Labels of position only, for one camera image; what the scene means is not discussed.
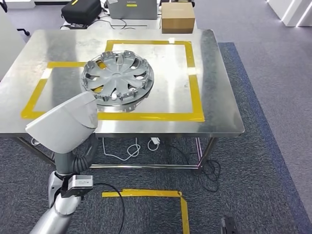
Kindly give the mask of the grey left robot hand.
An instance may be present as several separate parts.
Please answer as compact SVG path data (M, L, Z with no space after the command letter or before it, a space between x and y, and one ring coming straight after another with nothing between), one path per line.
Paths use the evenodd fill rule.
M76 155L73 151L65 154L54 153L57 172L59 175L70 175L88 170L93 163L99 141L95 134L91 134L88 142L88 148L82 155Z

